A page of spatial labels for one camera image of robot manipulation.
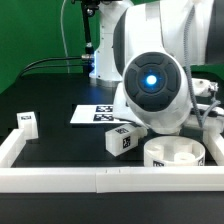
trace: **black table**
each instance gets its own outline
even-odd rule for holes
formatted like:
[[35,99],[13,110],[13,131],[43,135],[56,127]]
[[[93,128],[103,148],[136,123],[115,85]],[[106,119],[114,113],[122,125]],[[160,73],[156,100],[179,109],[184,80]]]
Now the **black table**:
[[[78,104],[111,104],[114,93],[81,74],[33,74],[14,83],[0,95],[0,141],[17,128],[16,113],[28,111],[40,137],[27,142],[13,167],[143,166],[143,145],[155,133],[115,158],[104,134],[120,124],[70,124]],[[209,154],[206,164],[214,164]],[[223,199],[223,192],[0,194],[0,223],[222,223]]]

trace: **green wall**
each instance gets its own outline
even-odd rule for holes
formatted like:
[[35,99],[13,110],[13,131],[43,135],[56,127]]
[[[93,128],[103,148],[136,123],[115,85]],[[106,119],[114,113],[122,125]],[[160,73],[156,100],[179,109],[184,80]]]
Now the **green wall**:
[[[143,2],[143,0],[135,0],[134,4]],[[63,0],[7,0],[1,2],[0,93],[14,82],[19,71],[27,64],[42,58],[64,56],[60,30],[62,3]],[[98,17],[97,13],[90,19],[95,47],[99,43]],[[67,1],[64,24],[69,55],[76,56],[84,53],[85,42],[80,2],[72,5],[70,0]],[[212,71],[220,76],[224,74],[223,66],[194,67],[194,70]],[[49,71],[66,72],[67,70],[63,68]]]

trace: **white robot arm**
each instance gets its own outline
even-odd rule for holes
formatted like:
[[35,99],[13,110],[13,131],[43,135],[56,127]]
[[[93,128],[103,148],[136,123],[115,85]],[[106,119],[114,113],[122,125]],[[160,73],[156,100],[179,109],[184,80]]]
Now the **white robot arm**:
[[[182,67],[186,65],[184,29],[193,6],[195,15],[188,27],[190,63],[223,60],[221,40],[214,43],[212,39],[213,26],[219,26],[215,29],[220,33],[224,30],[224,23],[212,23],[214,16],[216,20],[221,16],[217,15],[217,7],[224,7],[221,0],[163,0],[130,7],[114,32],[115,63],[123,76],[114,100],[114,117],[135,121],[160,134],[176,133],[187,122],[192,102]],[[214,54],[217,46],[218,56]],[[191,88],[194,95],[209,96],[214,86],[208,80],[193,79]]]
[[114,62],[113,32],[121,15],[131,6],[130,0],[100,3],[100,45],[95,51],[95,69],[89,74],[91,83],[116,87],[122,80]]

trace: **paper sheet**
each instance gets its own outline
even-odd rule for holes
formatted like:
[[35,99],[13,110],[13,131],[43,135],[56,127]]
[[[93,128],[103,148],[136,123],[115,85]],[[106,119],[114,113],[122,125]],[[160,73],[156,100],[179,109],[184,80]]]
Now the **paper sheet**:
[[129,123],[113,117],[113,105],[77,105],[70,121],[71,124],[81,123]]

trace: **white container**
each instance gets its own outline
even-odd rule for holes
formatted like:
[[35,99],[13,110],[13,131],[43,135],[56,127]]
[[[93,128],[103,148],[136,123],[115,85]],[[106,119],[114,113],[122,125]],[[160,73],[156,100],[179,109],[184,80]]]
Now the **white container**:
[[165,136],[144,145],[144,166],[204,166],[205,148],[199,142],[179,137]]

